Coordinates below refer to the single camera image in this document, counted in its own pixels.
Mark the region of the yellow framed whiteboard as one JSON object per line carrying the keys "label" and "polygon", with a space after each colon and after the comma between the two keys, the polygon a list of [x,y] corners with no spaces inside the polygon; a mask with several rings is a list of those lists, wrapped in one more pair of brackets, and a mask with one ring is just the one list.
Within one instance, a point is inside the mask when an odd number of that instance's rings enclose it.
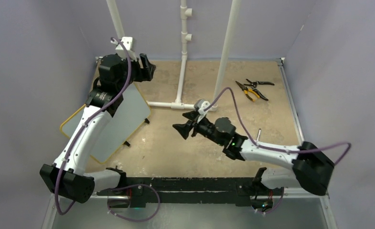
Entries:
{"label": "yellow framed whiteboard", "polygon": [[138,87],[132,83],[123,93],[112,120],[105,126],[90,150],[90,158],[104,164],[128,138],[149,118],[151,109]]}

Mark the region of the black metal whiteboard stand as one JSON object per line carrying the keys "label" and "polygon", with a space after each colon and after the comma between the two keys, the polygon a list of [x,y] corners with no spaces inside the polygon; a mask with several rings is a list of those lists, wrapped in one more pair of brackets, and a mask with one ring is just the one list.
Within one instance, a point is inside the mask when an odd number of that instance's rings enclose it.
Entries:
{"label": "black metal whiteboard stand", "polygon": [[151,122],[149,118],[145,118],[145,120],[137,127],[131,134],[128,136],[128,138],[123,142],[123,146],[131,147],[130,141],[140,132],[142,129],[144,129],[147,125],[149,125]]}

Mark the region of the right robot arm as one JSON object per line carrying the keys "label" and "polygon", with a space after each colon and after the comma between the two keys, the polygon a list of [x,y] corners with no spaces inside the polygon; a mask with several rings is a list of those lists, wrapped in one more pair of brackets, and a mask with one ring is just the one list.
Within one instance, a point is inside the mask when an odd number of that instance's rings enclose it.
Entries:
{"label": "right robot arm", "polygon": [[184,124],[172,127],[183,139],[197,134],[223,147],[223,153],[232,160],[259,161],[282,168],[260,169],[253,181],[253,189],[264,194],[280,187],[301,187],[305,191],[324,196],[334,170],[334,162],[310,142],[299,146],[282,146],[263,142],[253,143],[249,137],[236,132],[227,117],[210,122],[197,111],[183,114]]}

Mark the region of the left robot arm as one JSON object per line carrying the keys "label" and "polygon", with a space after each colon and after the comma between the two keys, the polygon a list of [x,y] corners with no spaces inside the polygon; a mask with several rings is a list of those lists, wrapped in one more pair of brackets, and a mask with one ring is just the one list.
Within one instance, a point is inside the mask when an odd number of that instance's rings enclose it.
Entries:
{"label": "left robot arm", "polygon": [[156,65],[144,53],[136,60],[109,54],[102,57],[97,69],[98,76],[73,135],[60,156],[40,169],[56,201],[64,197],[85,203],[95,192],[109,189],[122,195],[127,190],[124,171],[109,167],[87,175],[86,164],[101,133],[119,110],[125,89],[133,82],[151,81]]}

